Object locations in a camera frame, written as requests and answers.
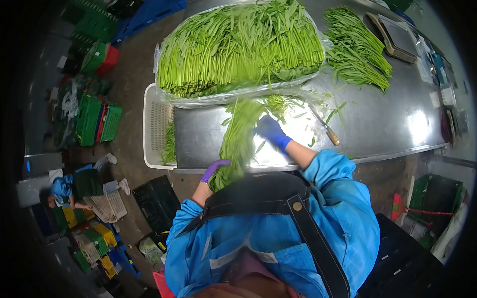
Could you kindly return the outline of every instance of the bundle of water spinach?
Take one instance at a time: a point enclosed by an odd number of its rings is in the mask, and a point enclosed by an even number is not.
[[[295,0],[223,6],[189,18],[163,43],[158,86],[194,98],[316,72],[324,51]]]
[[[254,155],[251,131],[265,109],[265,105],[251,100],[228,105],[226,112],[232,113],[232,118],[222,139],[219,157],[230,160],[230,165],[220,166],[209,178],[208,184],[214,193],[243,177],[243,168]]]
[[[335,70],[333,81],[339,76],[347,83],[375,84],[386,92],[392,67],[382,56],[383,43],[347,7],[325,10],[324,20],[328,23],[328,31],[324,33],[334,43],[326,51],[328,64]]]

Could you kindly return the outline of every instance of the apron strap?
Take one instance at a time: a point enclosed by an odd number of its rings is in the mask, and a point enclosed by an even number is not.
[[[182,232],[199,229],[209,219],[240,214],[290,215],[311,253],[330,298],[350,298],[350,285],[320,228],[310,215],[310,184],[296,176],[274,172],[246,176],[235,181],[205,202],[204,211]]]

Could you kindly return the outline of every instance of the green apron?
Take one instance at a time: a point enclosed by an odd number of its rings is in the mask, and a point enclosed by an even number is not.
[[[90,169],[73,173],[72,191],[76,200],[80,200],[84,196],[104,195],[98,170]]]

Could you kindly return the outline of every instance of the yellow plastic crate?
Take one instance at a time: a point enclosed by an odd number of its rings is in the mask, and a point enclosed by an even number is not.
[[[61,206],[61,209],[63,210],[64,218],[66,218],[68,227],[71,229],[72,227],[76,226],[78,221],[76,220],[76,216],[74,216],[73,209],[67,206]]]
[[[110,270],[110,269],[113,269],[114,267],[108,255],[102,257],[101,259],[99,259],[99,261],[101,262],[101,265],[103,266],[105,270]]]
[[[112,246],[117,245],[116,238],[114,237],[113,232],[110,229],[106,228],[103,224],[97,224],[97,225],[93,226],[93,229],[95,229],[96,232],[101,234],[104,241],[106,242],[106,245],[108,245],[108,246],[109,245],[112,245]]]
[[[106,274],[106,276],[107,276],[109,279],[112,279],[113,276],[116,275],[116,272],[115,272],[114,268],[105,269],[105,270],[104,270],[104,273]]]
[[[87,220],[93,219],[95,216],[93,210],[83,209],[83,213]]]

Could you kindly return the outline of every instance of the concrete floor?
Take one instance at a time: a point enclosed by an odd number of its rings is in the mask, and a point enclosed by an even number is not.
[[[123,108],[123,115],[114,141],[84,148],[74,152],[81,162],[95,162],[107,152],[114,154],[118,163],[112,167],[112,175],[120,180],[127,177],[134,189],[156,177],[167,175],[180,201],[190,198],[198,185],[200,175],[176,175],[172,171],[148,168],[144,163],[142,147],[143,97],[146,87],[154,82],[153,53],[157,43],[172,31],[184,18],[183,12],[173,14],[143,31],[128,37],[119,47],[117,65],[109,74],[112,88],[108,96]],[[414,175],[418,155],[359,164],[354,172],[357,181],[365,183],[371,194],[373,210],[391,216],[394,193],[404,193],[409,189]],[[124,285],[128,297],[138,297],[144,288],[155,288],[152,277],[153,266],[136,249],[135,243],[151,232],[132,195],[121,192],[127,215],[117,223],[129,256],[135,262],[142,277],[137,279],[124,270],[117,277]]]

